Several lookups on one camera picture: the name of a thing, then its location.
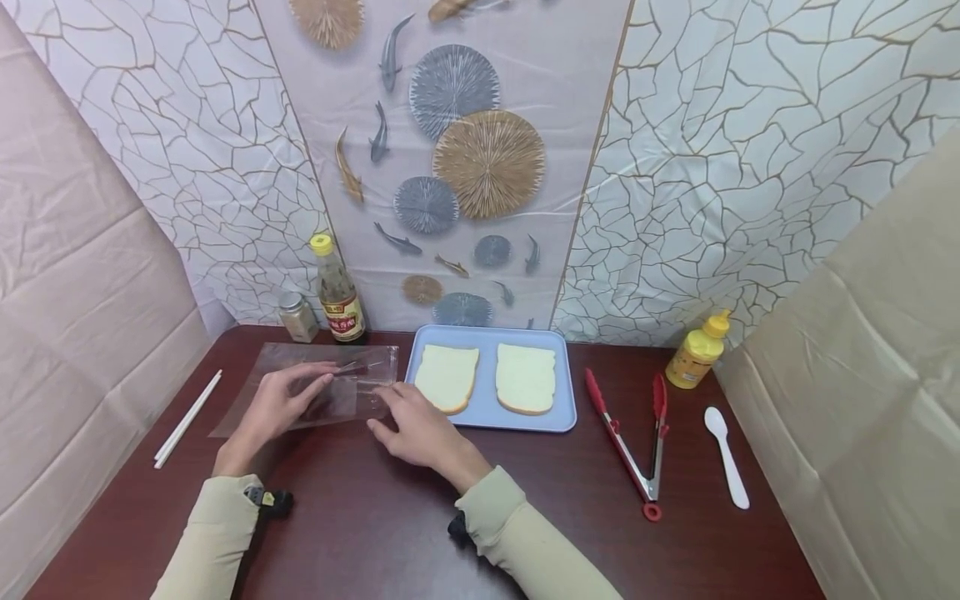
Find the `light blue tray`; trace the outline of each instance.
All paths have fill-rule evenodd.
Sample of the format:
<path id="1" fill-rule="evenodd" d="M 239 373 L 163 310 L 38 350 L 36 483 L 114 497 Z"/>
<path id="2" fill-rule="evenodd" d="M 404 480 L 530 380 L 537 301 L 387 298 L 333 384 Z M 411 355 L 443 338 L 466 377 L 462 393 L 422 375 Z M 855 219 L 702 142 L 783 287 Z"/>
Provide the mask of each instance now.
<path id="1" fill-rule="evenodd" d="M 532 329 L 496 329 L 493 327 L 460 327 L 455 325 L 424 325 L 417 330 L 414 349 L 407 367 L 407 383 L 413 383 L 427 344 L 450 348 L 479 348 L 480 362 L 477 365 L 476 381 L 470 402 L 462 413 L 452 415 L 455 425 L 471 427 L 495 427 L 500 429 L 524 429 L 563 433 L 577 424 L 577 407 L 573 402 L 573 384 L 570 380 L 570 363 L 566 358 L 566 342 L 553 331 Z M 554 375 L 557 391 L 553 408 L 543 415 L 521 415 L 508 411 L 496 399 L 496 346 L 512 344 L 529 348 L 544 348 L 557 353 Z"/>

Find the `lily pad pattern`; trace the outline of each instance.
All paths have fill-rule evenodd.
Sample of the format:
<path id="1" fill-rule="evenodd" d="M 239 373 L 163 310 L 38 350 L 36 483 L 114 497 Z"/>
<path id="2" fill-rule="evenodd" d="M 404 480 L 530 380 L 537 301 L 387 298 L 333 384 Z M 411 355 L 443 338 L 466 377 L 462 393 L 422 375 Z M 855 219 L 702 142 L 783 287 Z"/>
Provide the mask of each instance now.
<path id="1" fill-rule="evenodd" d="M 473 260 L 481 267 L 496 269 L 510 260 L 512 246 L 502 235 L 485 235 L 473 249 Z"/>
<path id="2" fill-rule="evenodd" d="M 484 110 L 450 124 L 433 151 L 433 174 L 450 184 L 469 219 L 495 219 L 529 203 L 545 168 L 540 134 L 507 110 Z"/>
<path id="3" fill-rule="evenodd" d="M 403 296 L 413 304 L 435 304 L 444 295 L 444 287 L 431 276 L 411 275 L 403 280 Z"/>
<path id="4" fill-rule="evenodd" d="M 493 305 L 482 296 L 453 292 L 433 305 L 433 320 L 441 325 L 486 327 L 493 320 Z"/>
<path id="5" fill-rule="evenodd" d="M 290 0 L 300 26 L 324 48 L 343 50 L 363 28 L 361 0 Z"/>
<path id="6" fill-rule="evenodd" d="M 476 50 L 449 44 L 428 52 L 410 81 L 410 110 L 426 135 L 437 141 L 457 119 L 500 106 L 500 80 Z"/>
<path id="7" fill-rule="evenodd" d="M 416 233 L 443 233 L 460 217 L 460 206 L 446 181 L 413 177 L 394 194 L 394 212 L 400 223 Z"/>

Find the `red label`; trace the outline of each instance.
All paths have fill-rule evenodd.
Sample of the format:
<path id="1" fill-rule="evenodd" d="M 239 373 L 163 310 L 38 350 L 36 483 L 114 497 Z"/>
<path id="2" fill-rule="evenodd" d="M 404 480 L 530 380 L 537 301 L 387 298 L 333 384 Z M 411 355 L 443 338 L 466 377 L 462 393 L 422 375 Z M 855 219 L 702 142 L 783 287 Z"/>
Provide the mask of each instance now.
<path id="1" fill-rule="evenodd" d="M 330 333 L 341 342 L 355 340 L 364 332 L 363 311 L 360 300 L 353 297 L 346 302 L 323 303 Z"/>

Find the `white plastic spoon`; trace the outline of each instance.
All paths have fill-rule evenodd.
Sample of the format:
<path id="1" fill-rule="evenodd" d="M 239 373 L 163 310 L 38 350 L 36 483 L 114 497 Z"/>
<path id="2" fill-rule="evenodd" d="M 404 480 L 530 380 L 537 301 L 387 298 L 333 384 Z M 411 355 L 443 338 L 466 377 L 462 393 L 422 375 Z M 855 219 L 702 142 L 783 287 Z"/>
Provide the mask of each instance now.
<path id="1" fill-rule="evenodd" d="M 750 508 L 750 498 L 747 497 L 743 480 L 740 479 L 740 471 L 736 470 L 733 455 L 730 454 L 730 446 L 727 444 L 727 422 L 723 420 L 720 411 L 710 406 L 704 413 L 704 424 L 720 444 L 720 456 L 723 457 L 723 468 L 727 472 L 727 487 L 730 488 L 733 504 L 746 511 Z"/>

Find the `bread slice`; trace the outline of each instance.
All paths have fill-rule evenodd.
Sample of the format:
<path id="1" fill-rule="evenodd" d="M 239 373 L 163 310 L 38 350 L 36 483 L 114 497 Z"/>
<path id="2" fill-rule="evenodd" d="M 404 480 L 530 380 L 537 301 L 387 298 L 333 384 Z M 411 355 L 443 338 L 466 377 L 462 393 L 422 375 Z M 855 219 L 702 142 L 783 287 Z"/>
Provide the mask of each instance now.
<path id="1" fill-rule="evenodd" d="M 553 408 L 557 391 L 557 353 L 542 348 L 500 344 L 496 347 L 496 399 L 523 415 L 542 415 Z"/>
<path id="2" fill-rule="evenodd" d="M 427 344 L 423 347 L 420 368 L 414 377 L 426 399 L 448 415 L 456 415 L 467 408 L 476 379 L 477 348 L 447 348 Z"/>

